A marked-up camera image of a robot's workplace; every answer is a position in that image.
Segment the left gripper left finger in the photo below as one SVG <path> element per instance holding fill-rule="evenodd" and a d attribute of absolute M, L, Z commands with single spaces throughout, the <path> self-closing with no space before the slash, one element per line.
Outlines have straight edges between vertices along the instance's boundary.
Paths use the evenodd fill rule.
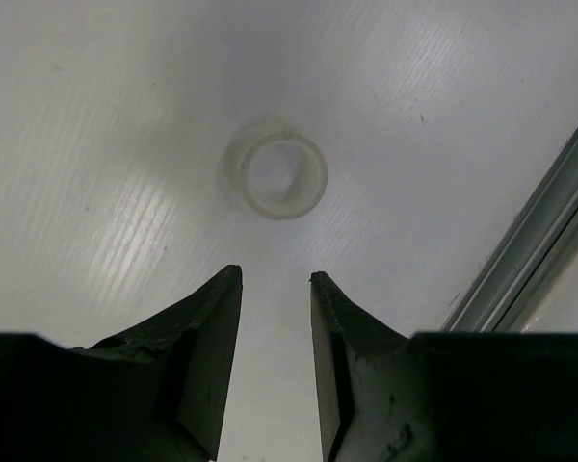
<path fill-rule="evenodd" d="M 214 461 L 243 291 L 230 265 L 91 347 L 0 332 L 0 461 Z"/>

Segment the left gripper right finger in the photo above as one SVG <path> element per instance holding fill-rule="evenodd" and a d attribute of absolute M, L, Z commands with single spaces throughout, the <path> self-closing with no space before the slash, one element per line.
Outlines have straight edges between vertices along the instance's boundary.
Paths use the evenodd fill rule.
<path fill-rule="evenodd" d="M 327 461 L 578 461 L 578 334 L 405 337 L 310 278 Z"/>

